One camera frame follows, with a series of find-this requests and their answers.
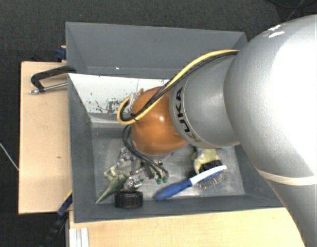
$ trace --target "toothbrush handle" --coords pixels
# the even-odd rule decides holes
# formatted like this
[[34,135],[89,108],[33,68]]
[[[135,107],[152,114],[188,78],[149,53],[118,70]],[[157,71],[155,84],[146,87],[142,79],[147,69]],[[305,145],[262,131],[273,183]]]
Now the toothbrush handle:
[[193,184],[192,182],[187,179],[185,181],[173,184],[171,186],[168,186],[164,189],[162,189],[159,193],[156,194],[155,199],[156,200],[164,200],[167,198],[170,198],[179,192],[183,191],[184,189],[191,187]]

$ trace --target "wooden board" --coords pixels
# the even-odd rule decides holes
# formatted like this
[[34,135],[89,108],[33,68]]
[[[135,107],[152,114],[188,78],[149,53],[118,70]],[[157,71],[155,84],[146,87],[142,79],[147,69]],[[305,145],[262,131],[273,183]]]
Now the wooden board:
[[285,208],[74,223],[89,228],[91,247],[304,247]]
[[[65,63],[23,62],[20,99],[19,213],[57,211],[72,188],[68,143],[67,87],[43,94],[33,74]],[[66,82],[67,75],[42,81],[44,86]]]

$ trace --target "black carpet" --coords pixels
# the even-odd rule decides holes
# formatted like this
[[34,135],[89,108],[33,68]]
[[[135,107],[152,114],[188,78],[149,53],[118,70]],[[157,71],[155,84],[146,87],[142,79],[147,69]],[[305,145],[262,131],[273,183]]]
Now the black carpet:
[[[276,1],[296,7],[301,0]],[[65,21],[243,31],[250,40],[293,11],[265,0],[0,0],[0,140],[18,162],[19,62],[57,61]],[[290,19],[312,13],[317,3]],[[55,215],[18,216],[17,184],[0,148],[0,246],[38,246]],[[64,246],[63,236],[55,246]]]

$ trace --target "black clamp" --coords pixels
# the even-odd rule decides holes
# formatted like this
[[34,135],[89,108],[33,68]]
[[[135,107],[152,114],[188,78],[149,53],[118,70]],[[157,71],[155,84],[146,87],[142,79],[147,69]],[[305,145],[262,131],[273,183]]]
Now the black clamp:
[[63,67],[54,68],[54,69],[50,69],[44,72],[34,74],[31,77],[30,82],[37,88],[37,90],[32,90],[30,91],[30,93],[42,93],[47,90],[52,90],[59,87],[67,86],[67,83],[61,83],[61,84],[57,84],[57,85],[53,85],[49,87],[44,87],[40,83],[40,80],[51,78],[53,76],[57,76],[57,75],[65,74],[65,73],[76,73],[76,70],[71,66],[63,66]]

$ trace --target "blue toothbrush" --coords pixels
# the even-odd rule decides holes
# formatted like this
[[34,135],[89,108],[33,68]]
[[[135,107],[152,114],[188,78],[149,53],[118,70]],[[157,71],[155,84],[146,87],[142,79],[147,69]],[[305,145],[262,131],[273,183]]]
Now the blue toothbrush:
[[179,192],[183,191],[184,189],[194,186],[196,183],[200,181],[206,180],[208,178],[213,178],[214,176],[223,172],[226,168],[227,167],[225,165],[214,167],[196,175],[195,177],[192,177],[179,183],[172,184],[171,186],[163,188],[160,192],[158,192],[155,196],[155,199],[164,200],[170,198],[178,194]]

